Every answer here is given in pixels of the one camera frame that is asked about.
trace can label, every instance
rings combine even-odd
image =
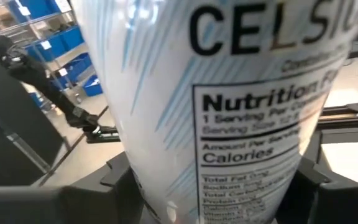
[[[358,0],[77,0],[150,214],[269,223],[358,33]]]

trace celsius can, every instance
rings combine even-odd
[[[270,223],[358,33],[358,0],[76,0],[156,223]]]

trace white can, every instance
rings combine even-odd
[[[269,223],[358,33],[358,0],[76,0],[147,208]]]

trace nutrition facts label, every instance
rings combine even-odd
[[[336,74],[193,87],[201,223],[272,218]]]

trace metal shelving unit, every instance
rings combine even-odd
[[[53,60],[49,62],[42,57],[42,54],[34,45],[35,41],[43,42],[51,35],[54,35],[55,33],[50,31],[53,30],[53,28],[59,29],[59,26],[62,24],[76,24],[72,11],[55,12],[36,19],[31,19],[29,16],[25,16],[27,21],[20,23],[15,14],[11,12],[10,7],[8,6],[9,1],[15,1],[18,2],[19,5],[21,4],[19,0],[0,0],[0,17],[3,17],[3,19],[0,19],[0,34],[10,37],[17,45],[31,45],[41,61],[45,64],[45,68],[47,69],[46,74],[52,76],[57,81],[60,89],[64,90],[67,97],[72,101],[79,103],[81,100],[78,100],[78,97],[85,97],[82,85],[90,76],[96,73],[94,67],[91,65],[84,72],[79,74],[76,83],[72,83],[70,79],[64,75],[63,77],[65,77],[68,86],[62,86],[54,73],[60,71],[68,62],[71,62],[77,56],[88,52],[86,44],[80,44],[59,57],[54,57],[52,51],[50,51]]]

